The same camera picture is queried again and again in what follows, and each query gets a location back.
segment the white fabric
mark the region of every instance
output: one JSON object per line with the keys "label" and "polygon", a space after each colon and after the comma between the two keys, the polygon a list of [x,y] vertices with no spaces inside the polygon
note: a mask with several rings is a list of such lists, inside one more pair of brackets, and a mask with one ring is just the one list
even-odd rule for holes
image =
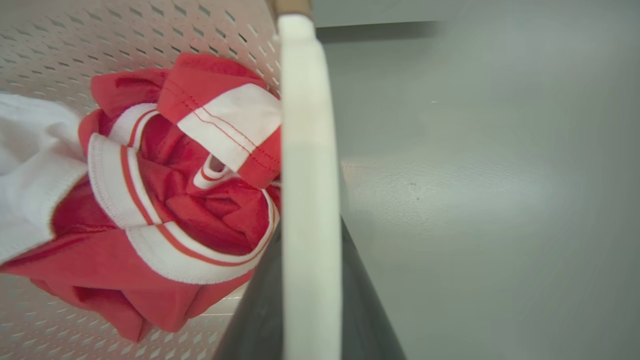
{"label": "white fabric", "polygon": [[281,122],[278,99],[257,85],[245,84],[192,111],[178,127],[237,172]]}
{"label": "white fabric", "polygon": [[56,206],[87,172],[79,123],[64,105],[0,94],[0,263],[54,236]]}
{"label": "white fabric", "polygon": [[[123,163],[123,152],[128,162]],[[136,151],[94,133],[89,140],[89,180],[98,204],[122,229],[160,224],[138,168]],[[142,208],[136,205],[139,200]]]}
{"label": "white fabric", "polygon": [[211,189],[212,187],[220,183],[224,183],[232,177],[237,177],[237,174],[231,171],[231,169],[226,166],[220,171],[212,170],[211,161],[213,160],[213,158],[213,155],[209,154],[207,161],[205,161],[200,171],[198,171],[198,173],[193,177],[193,184],[203,190]]}
{"label": "white fabric", "polygon": [[158,115],[156,104],[144,103],[131,106],[118,117],[109,133],[109,139],[132,147],[136,150],[140,149],[140,140],[142,139],[142,131],[147,122],[152,117]]}
{"label": "white fabric", "polygon": [[[188,284],[215,284],[239,277],[254,268],[268,241],[271,239],[280,216],[273,200],[266,191],[262,191],[268,204],[269,226],[257,247],[247,255],[234,256],[211,250],[187,235],[175,222],[127,229],[127,237],[139,257],[153,271],[174,281]],[[201,258],[224,265],[205,261],[186,254],[175,246],[162,233],[165,227],[170,235],[183,247],[198,254]]]}

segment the red stripe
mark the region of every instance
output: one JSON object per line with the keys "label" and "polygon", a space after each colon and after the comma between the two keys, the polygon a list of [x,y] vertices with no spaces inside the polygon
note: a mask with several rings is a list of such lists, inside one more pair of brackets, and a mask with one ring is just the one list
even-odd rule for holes
{"label": "red stripe", "polygon": [[156,109],[153,110],[149,110],[146,113],[140,115],[140,117],[136,120],[136,123],[133,124],[133,129],[131,129],[131,136],[129,137],[129,143],[127,144],[128,147],[132,147],[133,143],[136,140],[136,133],[138,132],[138,126],[140,125],[140,122],[142,122],[142,119],[145,118],[145,116],[147,116],[149,113],[155,111]]}
{"label": "red stripe", "polygon": [[124,175],[124,182],[127,185],[127,190],[129,191],[129,196],[133,203],[138,208],[138,211],[142,214],[142,217],[147,222],[147,225],[153,225],[153,221],[151,221],[151,217],[149,213],[142,205],[142,201],[138,197],[138,193],[136,193],[136,188],[133,185],[133,179],[131,179],[131,171],[129,170],[129,159],[127,157],[127,148],[124,146],[120,147],[120,163],[122,164],[122,174]]}
{"label": "red stripe", "polygon": [[220,180],[220,179],[222,179],[223,177],[225,177],[225,175],[224,175],[224,174],[222,174],[222,175],[220,175],[220,177],[217,177],[217,178],[215,178],[215,179],[214,179],[213,177],[208,176],[207,174],[205,174],[205,173],[204,173],[204,167],[201,167],[201,168],[200,168],[200,175],[202,175],[202,177],[203,177],[206,181],[216,181],[216,180]]}
{"label": "red stripe", "polygon": [[180,241],[178,241],[178,239],[175,238],[175,236],[169,231],[169,229],[166,228],[166,226],[164,224],[159,224],[156,225],[156,227],[158,228],[158,230],[160,230],[160,233],[164,236],[164,238],[167,239],[167,241],[169,241],[169,243],[171,245],[173,245],[173,247],[176,248],[176,250],[178,250],[179,252],[187,255],[187,256],[191,256],[192,258],[196,258],[196,259],[200,259],[202,261],[205,261],[206,263],[210,263],[210,264],[214,264],[214,265],[218,265],[218,266],[240,266],[240,265],[244,265],[246,263],[248,263],[249,261],[255,259],[258,255],[260,255],[260,253],[264,250],[264,248],[269,244],[269,241],[271,241],[271,237],[273,236],[273,232],[275,231],[275,209],[273,210],[273,213],[271,214],[271,219],[269,221],[269,223],[271,224],[271,232],[269,233],[269,237],[267,238],[267,241],[264,242],[264,244],[262,244],[262,247],[260,248],[260,250],[258,252],[255,253],[254,256],[252,256],[250,259],[247,259],[245,261],[239,262],[239,263],[229,263],[226,261],[220,261],[220,260],[215,260],[215,259],[211,259],[208,258],[207,256],[204,256],[202,254],[199,254],[189,248],[187,248],[186,246],[184,246]]}

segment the red and white cloth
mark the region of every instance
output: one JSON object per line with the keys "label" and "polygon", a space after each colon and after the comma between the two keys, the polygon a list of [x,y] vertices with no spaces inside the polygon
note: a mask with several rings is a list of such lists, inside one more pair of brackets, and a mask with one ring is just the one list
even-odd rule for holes
{"label": "red and white cloth", "polygon": [[37,127],[54,140],[0,174],[0,271],[127,339],[177,331],[251,277],[277,226],[279,101],[242,65],[195,54],[97,76],[92,94],[77,138]]}

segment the perforated metal panel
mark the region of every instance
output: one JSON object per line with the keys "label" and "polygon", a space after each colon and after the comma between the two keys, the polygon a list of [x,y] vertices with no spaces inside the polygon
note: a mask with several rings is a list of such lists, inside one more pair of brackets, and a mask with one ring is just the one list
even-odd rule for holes
{"label": "perforated metal panel", "polygon": [[60,7],[32,19],[28,11],[17,19],[5,12],[0,91],[86,113],[95,108],[91,77],[170,68],[183,52],[235,59],[278,86],[275,27],[262,0],[69,0]]}
{"label": "perforated metal panel", "polygon": [[[263,0],[3,0],[0,91],[96,107],[91,77],[169,68],[182,52],[244,64],[277,89],[275,27]],[[243,289],[178,333],[157,329],[139,344],[95,313],[0,275],[0,360],[208,359]]]}

